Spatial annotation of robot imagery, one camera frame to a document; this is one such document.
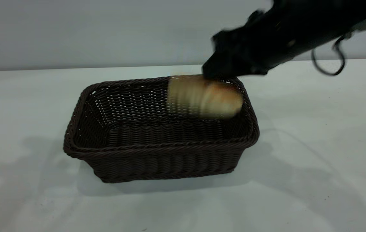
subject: tabletop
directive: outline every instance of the tabletop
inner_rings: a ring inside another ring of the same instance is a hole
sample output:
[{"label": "tabletop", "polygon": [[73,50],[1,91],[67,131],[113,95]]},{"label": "tabletop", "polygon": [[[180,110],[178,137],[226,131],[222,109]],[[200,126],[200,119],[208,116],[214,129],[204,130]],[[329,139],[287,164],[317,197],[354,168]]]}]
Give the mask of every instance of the tabletop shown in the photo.
[{"label": "tabletop", "polygon": [[307,61],[241,77],[261,136],[230,174],[104,184],[63,152],[87,86],[200,71],[0,72],[0,232],[366,231],[366,59],[335,77]]}]

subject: basket rim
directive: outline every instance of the basket rim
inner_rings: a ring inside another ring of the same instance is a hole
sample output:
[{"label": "basket rim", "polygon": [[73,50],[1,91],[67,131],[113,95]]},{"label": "basket rim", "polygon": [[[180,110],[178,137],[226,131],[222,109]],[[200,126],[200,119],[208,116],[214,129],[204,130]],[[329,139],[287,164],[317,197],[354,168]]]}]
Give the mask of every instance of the basket rim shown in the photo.
[{"label": "basket rim", "polygon": [[181,150],[184,147],[185,150],[191,149],[217,149],[220,146],[224,145],[224,148],[247,148],[254,145],[259,138],[259,127],[257,125],[257,119],[255,117],[255,113],[253,111],[252,105],[250,103],[248,94],[244,88],[243,83],[238,78],[232,78],[231,81],[236,82],[242,91],[242,95],[245,101],[245,105],[249,106],[246,108],[246,114],[249,116],[248,119],[248,130],[247,134],[243,137],[232,138],[232,139],[219,139],[219,140],[202,140],[202,141],[189,141],[189,142],[169,142],[169,143],[159,143],[159,144],[133,144],[127,146],[106,146],[102,148],[89,148],[89,147],[79,147],[74,142],[74,134],[76,132],[76,128],[78,126],[78,119],[81,118],[83,113],[83,107],[85,100],[89,94],[91,94],[96,89],[99,89],[103,86],[107,86],[107,84],[111,86],[115,86],[116,84],[144,84],[144,83],[154,83],[164,81],[164,79],[168,79],[171,76],[163,76],[157,78],[140,78],[140,79],[131,79],[131,80],[120,80],[120,81],[104,81],[101,83],[96,83],[85,88],[75,106],[74,112],[71,116],[71,120],[68,123],[67,129],[65,131],[64,136],[64,151],[68,155],[74,158],[82,157],[83,155],[89,156],[90,154],[112,154],[112,152],[116,152],[116,155],[133,155],[138,153],[138,151],[166,151],[172,152]]}]

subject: black cable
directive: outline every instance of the black cable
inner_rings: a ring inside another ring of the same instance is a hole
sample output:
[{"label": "black cable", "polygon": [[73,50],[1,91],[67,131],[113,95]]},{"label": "black cable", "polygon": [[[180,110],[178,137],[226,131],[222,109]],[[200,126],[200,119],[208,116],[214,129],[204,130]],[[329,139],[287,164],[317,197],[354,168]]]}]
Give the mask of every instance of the black cable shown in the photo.
[{"label": "black cable", "polygon": [[340,45],[341,45],[341,41],[343,41],[344,39],[348,39],[350,38],[350,34],[345,34],[345,35],[342,35],[332,46],[332,50],[336,51],[336,53],[338,54],[339,56],[339,59],[341,60],[341,67],[339,68],[338,71],[336,72],[328,72],[324,69],[322,69],[316,62],[316,57],[315,57],[315,54],[314,54],[314,49],[312,50],[312,62],[313,62],[313,65],[315,66],[315,68],[325,74],[325,75],[339,75],[343,68],[345,68],[345,64],[346,64],[346,61],[345,61],[345,55],[342,53],[341,51],[341,48],[340,48]]}]

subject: bread loaf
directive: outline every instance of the bread loaf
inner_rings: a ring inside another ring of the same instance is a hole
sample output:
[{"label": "bread loaf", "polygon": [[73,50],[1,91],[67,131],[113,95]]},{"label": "bread loaf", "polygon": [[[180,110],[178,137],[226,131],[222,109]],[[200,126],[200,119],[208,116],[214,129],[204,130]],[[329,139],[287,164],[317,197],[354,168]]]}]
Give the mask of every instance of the bread loaf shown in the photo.
[{"label": "bread loaf", "polygon": [[168,109],[172,113],[231,118],[242,105],[242,95],[228,83],[207,81],[202,75],[174,76],[169,81]]}]

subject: basket weave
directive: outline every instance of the basket weave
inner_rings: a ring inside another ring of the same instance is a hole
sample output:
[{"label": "basket weave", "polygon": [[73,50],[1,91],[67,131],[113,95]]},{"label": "basket weave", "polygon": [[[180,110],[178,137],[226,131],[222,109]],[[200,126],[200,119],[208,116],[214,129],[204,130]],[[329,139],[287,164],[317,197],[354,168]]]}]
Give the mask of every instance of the basket weave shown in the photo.
[{"label": "basket weave", "polygon": [[231,119],[168,113],[169,77],[110,81],[87,87],[68,125],[64,151],[84,160],[103,182],[177,179],[232,172],[259,128],[243,84]]}]

